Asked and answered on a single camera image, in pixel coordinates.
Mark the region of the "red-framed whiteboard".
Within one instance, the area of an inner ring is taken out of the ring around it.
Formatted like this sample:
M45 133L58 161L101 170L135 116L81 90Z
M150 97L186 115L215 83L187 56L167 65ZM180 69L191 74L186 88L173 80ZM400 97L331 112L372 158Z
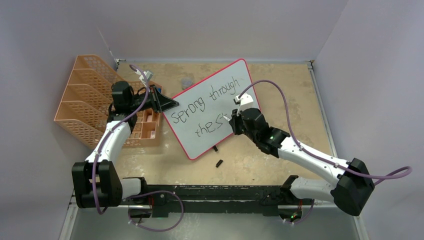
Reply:
M240 58L173 97L179 106L163 115L188 159L232 135L223 115L231 118L237 108L234 97L252 82L248 64Z

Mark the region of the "black marker cap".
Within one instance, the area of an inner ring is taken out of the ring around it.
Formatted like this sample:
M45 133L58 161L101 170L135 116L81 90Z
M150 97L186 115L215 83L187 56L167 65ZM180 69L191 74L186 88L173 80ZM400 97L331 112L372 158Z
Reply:
M219 167L222 163L223 163L223 160L222 160L222 159L220 159L220 160L216 163L215 167L216 167L216 168L218 168L218 167Z

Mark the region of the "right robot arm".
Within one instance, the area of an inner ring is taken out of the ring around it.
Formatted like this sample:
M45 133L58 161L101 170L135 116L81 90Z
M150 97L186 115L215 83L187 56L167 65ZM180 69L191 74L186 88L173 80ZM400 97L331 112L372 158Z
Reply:
M359 216L375 189L365 175L366 164L332 157L294 138L279 128L269 126L258 108L233 109L228 121L235 135L247 136L264 154L288 160L320 176L320 180L290 176L280 196L288 204L298 199L315 199L334 203L351 216Z

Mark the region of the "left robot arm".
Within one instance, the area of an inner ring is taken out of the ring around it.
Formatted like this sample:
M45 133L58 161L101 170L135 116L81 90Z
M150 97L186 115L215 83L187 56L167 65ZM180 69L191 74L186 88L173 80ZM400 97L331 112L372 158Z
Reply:
M108 207L119 206L123 199L130 198L138 205L148 201L145 179L120 179L114 163L135 129L138 112L151 109L163 113L179 103L163 95L154 84L141 90L142 93L135 92L125 80L112 84L112 103L108 108L105 132L86 160L75 163L71 169L79 208L96 208L103 214Z

